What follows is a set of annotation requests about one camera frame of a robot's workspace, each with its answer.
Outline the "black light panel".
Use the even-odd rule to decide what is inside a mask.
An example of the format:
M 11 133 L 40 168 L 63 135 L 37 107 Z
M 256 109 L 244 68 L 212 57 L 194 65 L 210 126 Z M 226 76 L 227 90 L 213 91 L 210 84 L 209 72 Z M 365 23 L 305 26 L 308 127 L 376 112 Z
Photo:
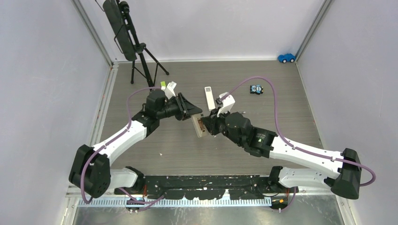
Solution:
M 125 22 L 124 11 L 119 0 L 105 0 L 102 4 L 107 19 L 114 32 L 114 42 L 127 61 L 137 59 L 129 30 Z

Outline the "black tripod stand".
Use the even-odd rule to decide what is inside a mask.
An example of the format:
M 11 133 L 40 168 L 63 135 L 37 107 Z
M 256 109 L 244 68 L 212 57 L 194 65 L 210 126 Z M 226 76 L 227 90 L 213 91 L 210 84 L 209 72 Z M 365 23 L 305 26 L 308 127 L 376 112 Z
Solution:
M 149 87 L 153 87 L 154 86 L 154 82 L 156 81 L 157 78 L 157 73 L 158 73 L 158 68 L 161 68 L 163 70 L 163 72 L 166 75 L 169 75 L 169 71 L 166 70 L 166 68 L 155 58 L 155 56 L 147 49 L 146 44 L 145 43 L 140 43 L 137 37 L 137 33 L 136 33 L 136 29 L 134 27 L 134 24 L 132 22 L 132 18 L 130 16 L 130 7 L 128 5 L 128 3 L 126 1 L 120 1 L 117 0 L 116 1 L 119 10 L 121 12 L 122 15 L 122 19 L 124 20 L 123 24 L 126 27 L 126 31 L 129 32 L 130 34 L 129 36 L 129 40 L 132 44 L 132 47 L 134 49 L 134 53 L 138 54 L 140 62 L 141 62 L 141 66 L 143 71 L 141 72 L 137 67 L 136 67 L 136 61 L 134 60 L 132 62 L 132 72 L 131 72 L 131 84 L 134 84 L 134 74 L 135 71 L 138 71 L 145 79 L 146 82 L 148 84 Z M 154 74 L 154 78 L 152 79 L 148 65 L 146 63 L 145 60 L 145 56 L 144 56 L 144 52 L 146 52 L 156 63 L 156 67 L 155 67 L 155 74 Z

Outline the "short white remote control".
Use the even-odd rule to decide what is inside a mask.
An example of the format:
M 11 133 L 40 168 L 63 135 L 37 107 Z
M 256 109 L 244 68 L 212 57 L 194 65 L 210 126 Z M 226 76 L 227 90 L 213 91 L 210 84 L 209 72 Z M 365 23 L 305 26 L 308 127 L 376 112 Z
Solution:
M 202 115 L 201 114 L 192 115 L 191 119 L 192 119 L 194 129 L 195 129 L 195 132 L 196 132 L 198 138 L 207 136 L 208 131 L 207 131 L 207 128 L 205 127 L 205 125 L 203 124 Z

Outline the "small blue robot toy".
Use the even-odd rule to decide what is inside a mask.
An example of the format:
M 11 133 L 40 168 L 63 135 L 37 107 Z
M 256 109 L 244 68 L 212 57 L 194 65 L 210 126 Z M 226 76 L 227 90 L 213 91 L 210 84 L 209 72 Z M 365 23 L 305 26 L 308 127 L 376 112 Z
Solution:
M 264 89 L 263 89 L 263 87 L 261 85 L 251 85 L 250 86 L 250 93 L 251 94 L 260 95 L 260 94 L 263 94 L 263 92 L 264 92 Z

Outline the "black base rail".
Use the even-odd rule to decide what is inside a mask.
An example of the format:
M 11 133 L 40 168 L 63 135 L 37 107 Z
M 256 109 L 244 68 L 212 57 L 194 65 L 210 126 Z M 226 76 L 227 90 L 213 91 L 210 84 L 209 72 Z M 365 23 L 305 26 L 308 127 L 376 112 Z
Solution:
M 115 190 L 117 195 L 168 200 L 219 200 L 226 194 L 231 200 L 251 200 L 293 192 L 294 188 L 283 187 L 263 175 L 147 175 L 139 176 L 132 187 Z

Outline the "blue toy car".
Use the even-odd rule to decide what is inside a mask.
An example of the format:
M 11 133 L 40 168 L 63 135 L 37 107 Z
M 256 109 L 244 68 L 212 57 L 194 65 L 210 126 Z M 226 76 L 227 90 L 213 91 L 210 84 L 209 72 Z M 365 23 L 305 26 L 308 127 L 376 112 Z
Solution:
M 296 61 L 296 56 L 292 53 L 281 54 L 277 57 L 277 60 L 280 63 L 287 63 L 287 62 L 293 63 Z

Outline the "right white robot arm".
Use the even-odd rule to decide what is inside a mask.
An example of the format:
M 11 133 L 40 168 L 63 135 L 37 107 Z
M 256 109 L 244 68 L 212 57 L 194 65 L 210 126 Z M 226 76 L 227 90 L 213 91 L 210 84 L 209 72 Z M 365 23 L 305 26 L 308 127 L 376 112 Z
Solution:
M 268 179 L 268 187 L 273 192 L 303 186 L 329 189 L 346 199 L 359 198 L 362 169 L 358 153 L 353 149 L 330 151 L 295 142 L 253 126 L 248 118 L 237 112 L 212 113 L 193 122 L 198 137 L 221 134 L 251 156 L 303 166 L 302 169 L 274 166 Z

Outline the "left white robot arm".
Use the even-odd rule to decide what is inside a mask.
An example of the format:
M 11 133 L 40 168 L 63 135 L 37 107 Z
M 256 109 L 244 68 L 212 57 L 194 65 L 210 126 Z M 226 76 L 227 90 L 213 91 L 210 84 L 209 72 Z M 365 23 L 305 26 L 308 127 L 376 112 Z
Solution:
M 134 116 L 128 113 L 128 123 L 108 139 L 88 146 L 83 144 L 76 152 L 69 174 L 70 183 L 80 188 L 85 203 L 99 198 L 108 189 L 127 188 L 139 194 L 144 182 L 134 168 L 111 169 L 111 165 L 127 149 L 151 135 L 160 120 L 175 117 L 178 121 L 201 114 L 199 107 L 189 102 L 182 93 L 166 95 L 160 88 L 151 88 L 142 109 Z

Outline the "long white remote control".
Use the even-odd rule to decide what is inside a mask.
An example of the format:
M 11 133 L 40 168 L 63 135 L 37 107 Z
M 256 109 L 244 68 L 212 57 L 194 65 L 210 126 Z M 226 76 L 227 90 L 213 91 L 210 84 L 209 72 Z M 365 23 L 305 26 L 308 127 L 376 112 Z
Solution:
M 213 109 L 215 109 L 215 102 L 214 102 L 212 88 L 210 86 L 206 86 L 204 90 L 205 90 L 208 110 L 212 111 Z

